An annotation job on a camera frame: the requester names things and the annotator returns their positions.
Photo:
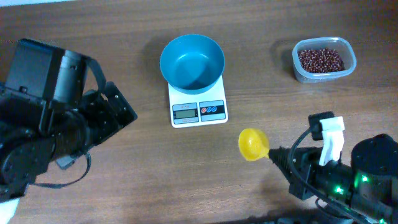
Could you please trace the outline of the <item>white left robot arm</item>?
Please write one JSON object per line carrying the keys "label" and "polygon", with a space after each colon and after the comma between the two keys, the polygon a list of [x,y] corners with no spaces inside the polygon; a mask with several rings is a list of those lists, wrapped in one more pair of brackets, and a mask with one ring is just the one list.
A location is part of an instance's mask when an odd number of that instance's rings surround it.
{"label": "white left robot arm", "polygon": [[137,119],[99,63],[32,39],[1,85],[1,201],[23,197],[50,163],[69,168]]}

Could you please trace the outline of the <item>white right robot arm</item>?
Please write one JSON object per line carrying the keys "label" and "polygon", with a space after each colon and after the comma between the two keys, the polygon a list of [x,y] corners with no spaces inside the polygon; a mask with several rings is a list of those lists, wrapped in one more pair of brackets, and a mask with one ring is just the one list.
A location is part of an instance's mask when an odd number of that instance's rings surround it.
{"label": "white right robot arm", "polygon": [[321,148],[269,151],[270,160],[300,200],[322,199],[343,217],[360,223],[397,223],[397,142],[387,134],[365,139],[352,149],[351,164],[319,163]]}

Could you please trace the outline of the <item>yellow plastic scoop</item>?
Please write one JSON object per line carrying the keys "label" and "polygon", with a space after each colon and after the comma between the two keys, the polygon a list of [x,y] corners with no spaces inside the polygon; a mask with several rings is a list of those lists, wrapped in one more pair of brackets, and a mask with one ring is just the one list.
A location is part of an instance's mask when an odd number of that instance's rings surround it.
{"label": "yellow plastic scoop", "polygon": [[247,128],[238,137],[238,147],[241,155],[247,161],[258,161],[269,158],[269,138],[260,129]]}

